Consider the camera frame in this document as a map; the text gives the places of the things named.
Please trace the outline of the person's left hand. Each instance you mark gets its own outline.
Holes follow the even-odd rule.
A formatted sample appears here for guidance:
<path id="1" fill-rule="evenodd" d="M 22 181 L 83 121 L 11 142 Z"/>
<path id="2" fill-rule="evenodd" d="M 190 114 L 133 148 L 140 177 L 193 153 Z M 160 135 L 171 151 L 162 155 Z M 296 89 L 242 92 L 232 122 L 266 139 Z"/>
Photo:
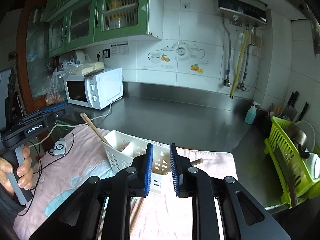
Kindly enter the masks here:
<path id="1" fill-rule="evenodd" d="M 27 145 L 24 145 L 23 147 L 23 157 L 24 161 L 22 165 L 20 165 L 16 173 L 19 177 L 18 185 L 20 188 L 24 190 L 29 190 L 33 187 L 33 169 L 31 167 L 31 157 L 30 157 L 30 148 Z M 11 163 L 9 163 L 7 160 L 1 158 L 1 186 L 3 187 L 6 194 L 8 194 L 11 198 L 13 198 L 15 191 L 11 185 L 11 182 L 8 179 L 7 174 L 11 174 L 14 171 L 14 168 L 12 167 Z"/>

